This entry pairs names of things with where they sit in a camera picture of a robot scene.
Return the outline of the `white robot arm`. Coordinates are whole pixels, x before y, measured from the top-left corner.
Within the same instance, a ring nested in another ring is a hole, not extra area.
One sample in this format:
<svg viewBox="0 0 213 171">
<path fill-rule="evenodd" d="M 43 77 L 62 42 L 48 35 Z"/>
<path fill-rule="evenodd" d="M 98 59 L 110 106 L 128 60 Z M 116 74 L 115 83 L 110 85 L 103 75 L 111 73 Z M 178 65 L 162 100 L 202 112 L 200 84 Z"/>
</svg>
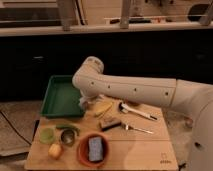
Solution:
<svg viewBox="0 0 213 171">
<path fill-rule="evenodd" d="M 104 75 L 103 62 L 87 57 L 72 78 L 86 99 L 99 94 L 169 108 L 193 120 L 187 171 L 213 171 L 213 85 L 171 78 Z"/>
</svg>

